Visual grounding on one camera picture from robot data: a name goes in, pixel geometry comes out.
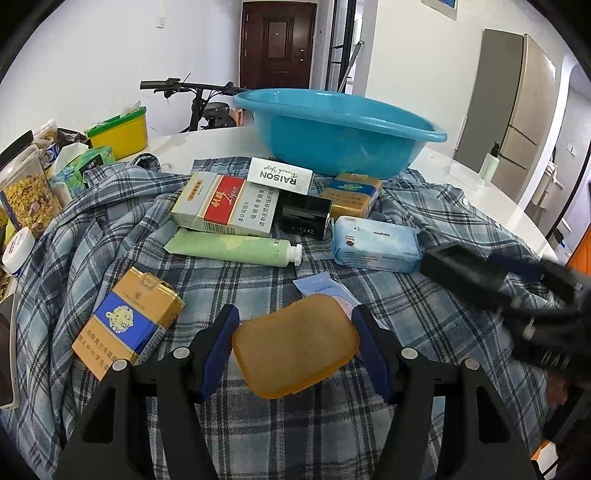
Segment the bicycle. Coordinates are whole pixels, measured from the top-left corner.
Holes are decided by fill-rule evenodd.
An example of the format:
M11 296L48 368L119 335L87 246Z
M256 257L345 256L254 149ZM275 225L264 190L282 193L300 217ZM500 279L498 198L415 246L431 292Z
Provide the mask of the bicycle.
M192 92L195 94L191 104L191 120L189 126L181 133L194 132L199 129L199 121L202 118L207 120L203 130L213 128L235 127L236 122L230 116L230 106L223 102L210 102L217 95L234 96L246 92L244 88L234 86L228 82L224 86L207 85L204 83L184 83L181 79L169 78L168 80L145 80L140 82L140 90L154 90L154 93L164 92L164 98L170 98L175 93ZM209 90L209 96L203 98L203 92Z

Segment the stainless steel refrigerator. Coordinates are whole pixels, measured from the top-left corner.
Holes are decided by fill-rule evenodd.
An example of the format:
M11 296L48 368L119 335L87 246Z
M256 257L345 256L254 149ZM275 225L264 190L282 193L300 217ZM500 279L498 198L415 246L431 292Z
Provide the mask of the stainless steel refrigerator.
M529 35L485 30L454 159L478 172L498 143L501 153L492 183L518 200L545 141L556 97L556 68Z

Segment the blue plastic basin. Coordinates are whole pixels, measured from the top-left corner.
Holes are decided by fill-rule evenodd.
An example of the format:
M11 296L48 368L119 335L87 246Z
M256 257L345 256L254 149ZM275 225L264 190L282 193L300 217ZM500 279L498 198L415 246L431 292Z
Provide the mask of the blue plastic basin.
M243 92L262 141L286 163L317 173L365 173L381 179L408 167L427 142L447 134L423 117L356 95L305 89Z

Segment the wall picture frame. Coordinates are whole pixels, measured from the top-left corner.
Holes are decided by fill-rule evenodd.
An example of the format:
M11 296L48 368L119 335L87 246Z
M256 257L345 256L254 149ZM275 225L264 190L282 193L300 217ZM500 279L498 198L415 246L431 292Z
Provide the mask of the wall picture frame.
M459 0L421 0L421 3L441 12L452 20L457 20L457 5Z

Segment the blue and gold cigarette pack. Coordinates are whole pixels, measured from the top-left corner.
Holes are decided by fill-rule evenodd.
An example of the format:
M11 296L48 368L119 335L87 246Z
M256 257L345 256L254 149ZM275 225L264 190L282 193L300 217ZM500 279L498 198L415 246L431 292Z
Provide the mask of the blue and gold cigarette pack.
M133 267L93 312L72 348L102 380L119 358L132 365L147 360L183 307L172 287Z

